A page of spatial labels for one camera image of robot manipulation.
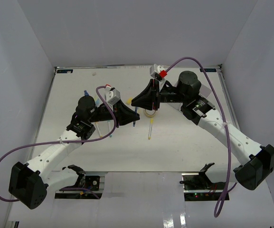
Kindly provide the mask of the blue pen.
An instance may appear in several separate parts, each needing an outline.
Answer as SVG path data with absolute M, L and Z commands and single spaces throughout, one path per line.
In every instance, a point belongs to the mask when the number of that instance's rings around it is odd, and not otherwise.
M 135 107 L 135 116 L 137 117 L 138 116 L 138 107 Z M 134 119 L 134 121 L 133 121 L 133 124 L 132 124 L 132 126 L 133 127 L 135 127 L 135 125 L 136 125 L 136 117 L 135 117 L 135 119 Z

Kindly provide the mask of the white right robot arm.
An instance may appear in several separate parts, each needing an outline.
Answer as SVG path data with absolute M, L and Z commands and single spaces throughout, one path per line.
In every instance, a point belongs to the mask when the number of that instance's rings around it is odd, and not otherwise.
M 160 76 L 132 100 L 132 106 L 157 111 L 161 103 L 181 104 L 182 114 L 195 125 L 213 135 L 231 153 L 240 166 L 234 169 L 236 180 L 246 189 L 255 190 L 274 170 L 274 147 L 251 140 L 224 118 L 215 106 L 200 94 L 201 82 L 192 71 L 180 73 L 173 86 Z

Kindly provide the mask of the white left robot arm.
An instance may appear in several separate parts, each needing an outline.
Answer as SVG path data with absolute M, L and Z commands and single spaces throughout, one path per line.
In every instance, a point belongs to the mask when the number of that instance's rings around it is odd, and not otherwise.
M 112 106 L 96 106 L 94 98 L 85 95 L 78 100 L 70 124 L 58 143 L 47 147 L 38 157 L 26 163 L 17 162 L 11 169 L 9 193 L 29 209 L 35 209 L 45 199 L 51 184 L 51 171 L 75 149 L 88 140 L 95 131 L 94 122 L 115 120 L 116 127 L 140 119 L 139 114 L 127 107 L 121 99 Z

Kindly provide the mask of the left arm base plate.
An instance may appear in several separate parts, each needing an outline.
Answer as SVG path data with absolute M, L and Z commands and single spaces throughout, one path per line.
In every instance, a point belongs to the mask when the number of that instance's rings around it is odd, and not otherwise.
M 72 186 L 63 187 L 55 193 L 55 199 L 99 200 L 103 194 L 104 182 L 100 176 L 83 176 Z

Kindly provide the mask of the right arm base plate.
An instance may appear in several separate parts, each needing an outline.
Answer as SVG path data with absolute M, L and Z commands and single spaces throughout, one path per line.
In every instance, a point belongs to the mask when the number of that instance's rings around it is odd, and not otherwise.
M 213 180 L 216 176 L 208 176 L 208 170 L 215 163 L 205 164 L 198 172 L 182 173 L 179 183 L 183 187 L 184 200 L 192 201 L 217 201 L 225 187 L 225 181 Z

